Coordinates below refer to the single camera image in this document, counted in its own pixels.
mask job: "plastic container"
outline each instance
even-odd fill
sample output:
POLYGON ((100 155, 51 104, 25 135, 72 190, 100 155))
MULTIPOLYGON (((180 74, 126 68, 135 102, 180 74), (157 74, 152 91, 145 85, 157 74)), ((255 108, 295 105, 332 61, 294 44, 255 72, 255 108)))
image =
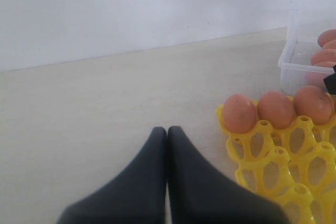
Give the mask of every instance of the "plastic container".
POLYGON ((286 45, 278 63, 284 93, 294 95, 299 88, 309 85, 306 80, 309 72, 327 75, 334 73, 332 68, 314 67, 310 64, 312 55, 321 50, 317 44, 319 35, 333 28, 336 28, 336 12, 331 9, 291 12, 286 45))

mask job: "white wall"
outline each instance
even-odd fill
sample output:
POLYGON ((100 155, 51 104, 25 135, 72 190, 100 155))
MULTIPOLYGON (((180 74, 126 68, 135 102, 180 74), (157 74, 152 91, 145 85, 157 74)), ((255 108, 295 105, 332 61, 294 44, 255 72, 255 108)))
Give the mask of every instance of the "white wall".
POLYGON ((0 71, 283 27, 289 9, 319 9, 335 3, 0 0, 0 71))

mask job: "yellow egg tray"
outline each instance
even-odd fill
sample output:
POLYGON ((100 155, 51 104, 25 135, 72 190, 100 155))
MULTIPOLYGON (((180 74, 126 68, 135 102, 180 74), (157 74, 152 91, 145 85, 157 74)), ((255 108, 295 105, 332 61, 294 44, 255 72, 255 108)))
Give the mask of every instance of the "yellow egg tray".
POLYGON ((336 205, 333 209, 336 201, 336 151, 330 143, 336 116, 325 125, 314 125, 309 117, 298 116, 283 130, 259 120, 250 132, 236 134, 224 127, 222 109, 223 105, 218 106, 216 115, 223 132, 228 135, 228 155, 238 164, 235 171, 238 184, 285 209, 294 205, 293 223, 336 223, 336 205), (263 143, 256 153, 254 140, 257 136, 261 136, 263 143), (266 178, 273 180, 271 186, 266 178))

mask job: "transparent plastic box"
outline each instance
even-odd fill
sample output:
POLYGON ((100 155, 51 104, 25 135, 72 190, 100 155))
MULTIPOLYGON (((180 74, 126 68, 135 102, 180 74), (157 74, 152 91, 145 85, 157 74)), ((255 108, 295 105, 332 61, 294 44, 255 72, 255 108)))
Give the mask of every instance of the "transparent plastic box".
POLYGON ((333 74, 332 68, 315 67, 310 64, 314 53, 321 50, 317 44, 319 35, 336 28, 336 10, 292 11, 284 50, 279 59, 281 89, 294 95, 302 86, 309 85, 307 73, 333 74))

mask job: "black object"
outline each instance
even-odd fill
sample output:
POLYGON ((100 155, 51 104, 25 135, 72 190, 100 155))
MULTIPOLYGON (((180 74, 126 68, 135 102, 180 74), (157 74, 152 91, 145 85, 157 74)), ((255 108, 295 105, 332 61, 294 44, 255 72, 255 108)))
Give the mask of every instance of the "black object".
POLYGON ((280 207, 215 169, 178 126, 168 130, 168 187, 174 224, 289 223, 280 207))
POLYGON ((163 224, 168 182, 173 224, 287 224, 280 207, 226 178, 178 126, 154 128, 136 158, 58 224, 163 224))
POLYGON ((68 207, 58 224, 164 224, 166 131, 156 127, 114 180, 68 207))
POLYGON ((336 94, 336 73, 333 73, 324 78, 324 84, 329 94, 336 94))

